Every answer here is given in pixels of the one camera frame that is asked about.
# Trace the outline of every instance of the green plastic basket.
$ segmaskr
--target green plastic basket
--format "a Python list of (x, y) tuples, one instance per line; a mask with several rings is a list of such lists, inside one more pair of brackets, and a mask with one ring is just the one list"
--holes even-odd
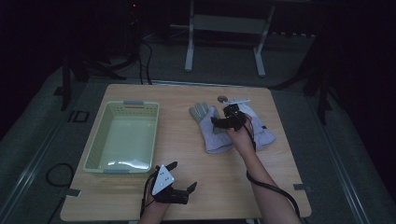
[(148, 175), (152, 170), (160, 104), (110, 101), (100, 119), (84, 171)]

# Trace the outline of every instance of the gray floor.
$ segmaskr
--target gray floor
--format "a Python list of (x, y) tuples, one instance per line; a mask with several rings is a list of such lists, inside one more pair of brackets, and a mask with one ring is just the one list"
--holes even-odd
[[(154, 85), (205, 83), (255, 87), (268, 87), (294, 76), (312, 43), (312, 39), (303, 36), (269, 36), (262, 54), (267, 76), (261, 78), (257, 77), (252, 48), (248, 44), (214, 47), (206, 43), (207, 39), (198, 38), (193, 70), (186, 73), (187, 47), (183, 36), (166, 43), (156, 40), (153, 36), (147, 38), (153, 50), (149, 74)], [(146, 62), (149, 49), (143, 46), (141, 51)], [(59, 219), (61, 208), (57, 209), (61, 201), (57, 194), (63, 188), (49, 185), (46, 173), (60, 162), (77, 166), (108, 84), (140, 83), (137, 65), (120, 71), (120, 75), (128, 79), (117, 81), (92, 74), (88, 83), (73, 82), (72, 102), (64, 112), (60, 111), (62, 98), (53, 95), (62, 84), (62, 73), (58, 71), (49, 77), (0, 143), (0, 217), (7, 218), (3, 220), (5, 223), (46, 223), (48, 220), (64, 223)], [(323, 126), (316, 115), (318, 97), (304, 96), (303, 85), (301, 81), (272, 93), (313, 211), (304, 222), (396, 223), (395, 204), (346, 112), (329, 97), (332, 110), (326, 112), (328, 125)], [(70, 120), (72, 111), (89, 112), (87, 122)], [(40, 163), (30, 163), (34, 157)], [(54, 178), (67, 182), (69, 174), (65, 172), (60, 169)]]

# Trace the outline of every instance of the person's right hand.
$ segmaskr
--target person's right hand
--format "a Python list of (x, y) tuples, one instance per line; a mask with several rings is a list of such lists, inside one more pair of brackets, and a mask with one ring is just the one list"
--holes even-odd
[[(246, 116), (247, 121), (245, 123), (245, 126), (250, 131), (250, 133), (253, 134), (250, 126), (251, 116), (249, 114), (246, 114)], [(254, 146), (251, 142), (248, 131), (244, 127), (239, 129), (237, 132), (235, 132), (233, 128), (227, 129), (225, 132), (230, 135), (230, 138), (233, 140), (233, 146), (236, 150), (238, 150), (241, 156), (245, 156), (248, 153), (255, 153)]]

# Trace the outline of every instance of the wooden tabletop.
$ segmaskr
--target wooden tabletop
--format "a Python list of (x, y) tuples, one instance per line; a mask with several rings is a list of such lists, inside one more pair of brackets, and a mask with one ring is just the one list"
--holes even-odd
[(172, 204), (165, 220), (260, 217), (238, 152), (231, 149), (215, 155), (205, 153), (200, 129), (189, 113), (189, 108), (198, 102), (223, 108), (217, 101), (219, 95), (251, 99), (250, 107), (276, 136), (274, 143), (257, 154), (279, 187), (296, 200), (302, 217), (310, 216), (311, 207), (305, 192), (293, 187), (302, 181), (270, 91), (245, 87), (113, 84), (106, 90), (71, 185), (71, 189), (79, 189), (81, 193), (79, 197), (66, 198), (61, 218), (65, 221), (139, 219), (145, 177), (100, 176), (82, 169), (106, 102), (115, 100), (160, 103), (154, 164), (178, 162), (171, 172), (176, 179), (175, 189), (186, 189), (198, 182), (188, 204)]

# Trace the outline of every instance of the glove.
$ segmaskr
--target glove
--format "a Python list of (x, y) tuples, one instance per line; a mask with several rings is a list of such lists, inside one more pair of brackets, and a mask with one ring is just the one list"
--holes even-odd
[(247, 104), (238, 104), (239, 110), (251, 116), (251, 124), (254, 132), (256, 150), (264, 149), (265, 146), (276, 140), (276, 137), (264, 126), (259, 116)]
[(213, 126), (211, 117), (220, 119), (219, 111), (214, 106), (209, 106), (207, 103), (197, 103), (189, 111), (200, 127), (207, 153), (221, 153), (233, 147), (233, 140), (230, 136), (224, 130)]

